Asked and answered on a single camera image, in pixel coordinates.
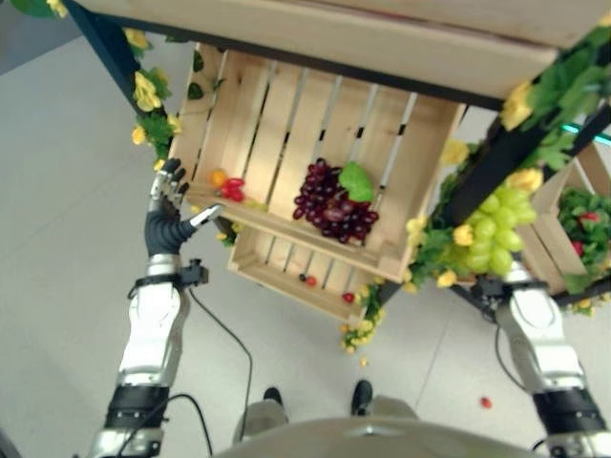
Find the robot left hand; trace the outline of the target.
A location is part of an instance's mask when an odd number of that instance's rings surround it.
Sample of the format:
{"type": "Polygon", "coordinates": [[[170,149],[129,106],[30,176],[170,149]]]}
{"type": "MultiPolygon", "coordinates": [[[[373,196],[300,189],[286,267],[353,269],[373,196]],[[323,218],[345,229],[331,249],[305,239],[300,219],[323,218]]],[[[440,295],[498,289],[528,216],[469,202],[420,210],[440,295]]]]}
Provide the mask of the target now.
{"type": "Polygon", "coordinates": [[[183,219],[180,208],[189,184],[183,180],[186,169],[178,158],[167,159],[156,171],[144,223],[144,241],[149,257],[175,255],[203,225],[217,219],[223,210],[213,204],[183,219]]]}

